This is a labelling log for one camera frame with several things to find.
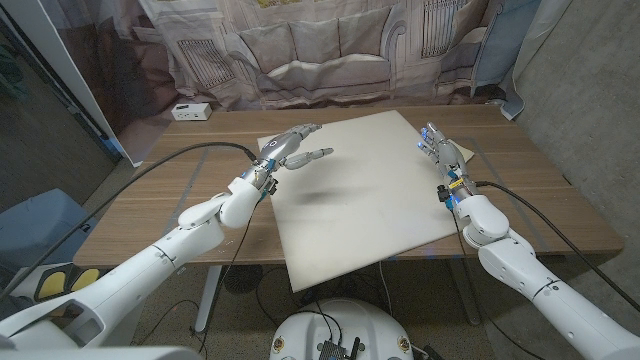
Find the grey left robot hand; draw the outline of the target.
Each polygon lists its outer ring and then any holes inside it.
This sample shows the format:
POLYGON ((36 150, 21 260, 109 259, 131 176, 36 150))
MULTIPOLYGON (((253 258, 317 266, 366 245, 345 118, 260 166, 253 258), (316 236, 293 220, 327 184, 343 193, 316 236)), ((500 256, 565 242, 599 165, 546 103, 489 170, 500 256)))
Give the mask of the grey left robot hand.
POLYGON ((334 151, 333 148, 323 148, 294 155, 301 142, 309 134, 321 128, 321 125, 313 123, 296 125, 268 140, 261 148, 257 159, 241 175, 241 178, 251 183, 262 193, 262 196, 266 194, 273 195, 277 184, 277 181, 272 177, 273 172, 282 166, 288 170, 299 169, 311 161, 327 156, 334 151))

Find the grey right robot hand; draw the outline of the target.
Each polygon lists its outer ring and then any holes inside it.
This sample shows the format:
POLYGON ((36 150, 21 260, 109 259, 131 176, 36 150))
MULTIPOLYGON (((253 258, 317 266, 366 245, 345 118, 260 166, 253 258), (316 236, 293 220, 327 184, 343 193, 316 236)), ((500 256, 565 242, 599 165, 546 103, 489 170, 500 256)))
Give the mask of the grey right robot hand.
POLYGON ((439 201, 453 211, 464 199, 478 195, 463 154, 454 143, 432 122, 421 129, 421 136, 423 140, 418 147, 433 161, 442 176, 442 185, 437 187, 439 201))

